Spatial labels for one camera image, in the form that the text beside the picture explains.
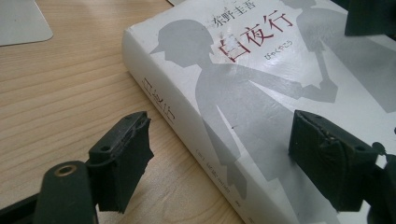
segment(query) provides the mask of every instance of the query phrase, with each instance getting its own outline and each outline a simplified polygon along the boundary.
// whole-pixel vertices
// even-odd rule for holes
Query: wooden table
[[[0,208],[39,192],[43,174],[146,110],[155,157],[124,215],[100,223],[242,223],[122,63],[123,30],[165,0],[37,0],[54,37],[0,47]]]

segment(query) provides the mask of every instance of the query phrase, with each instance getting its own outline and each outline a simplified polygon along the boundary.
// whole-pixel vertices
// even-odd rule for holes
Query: gray silhouette
[[[316,53],[323,76],[327,76],[322,57],[325,44],[385,112],[396,111],[396,51],[364,36],[345,36],[347,15],[326,8],[312,8],[315,0],[281,1],[286,6],[303,10],[297,17],[297,26],[308,50]]]
[[[159,43],[151,53],[164,51],[166,61],[181,67],[197,64],[202,69],[195,89],[196,101],[219,162],[227,167],[228,184],[246,198],[247,182],[235,165],[239,150],[220,112],[265,179],[278,178],[301,223],[339,223],[328,200],[288,156],[292,112],[254,85],[294,99],[333,103],[337,87],[329,77],[323,76],[320,89],[302,87],[298,82],[241,65],[212,63],[209,55],[213,39],[197,21],[170,22],[160,30]],[[297,193],[299,189],[310,195]]]

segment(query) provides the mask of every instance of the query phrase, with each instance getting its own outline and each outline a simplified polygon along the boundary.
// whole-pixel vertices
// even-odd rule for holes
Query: wooden surface
[[[88,150],[120,118],[147,110],[155,154],[124,215],[100,223],[242,223],[122,63],[124,28],[165,0],[37,0],[54,37],[0,47],[0,208]]]

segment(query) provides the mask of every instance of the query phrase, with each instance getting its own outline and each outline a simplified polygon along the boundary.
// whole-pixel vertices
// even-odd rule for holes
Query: white book cover
[[[246,223],[366,223],[288,155],[296,109],[396,153],[396,43],[346,20],[329,0],[188,0],[127,28],[123,59]]]

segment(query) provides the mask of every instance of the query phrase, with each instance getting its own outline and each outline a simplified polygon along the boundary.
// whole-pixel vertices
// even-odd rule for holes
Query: person silhouette
[[[307,49],[315,52],[323,76],[328,73],[322,55],[326,45],[386,113],[396,111],[395,50],[365,36],[345,36],[347,14],[314,7],[315,0],[281,1],[303,11],[297,16],[297,27]]]
[[[247,181],[235,165],[239,149],[226,122],[264,178],[278,178],[301,223],[339,223],[329,201],[288,156],[293,113],[255,83],[294,99],[304,97],[328,103],[335,101],[337,86],[324,77],[320,88],[302,87],[299,82],[238,64],[212,63],[214,42],[198,21],[172,21],[159,31],[158,41],[158,47],[150,54],[163,51],[166,61],[202,69],[195,87],[196,102],[219,162],[227,168],[228,185],[234,185],[246,198]],[[308,192],[309,197],[298,193],[300,190]]]

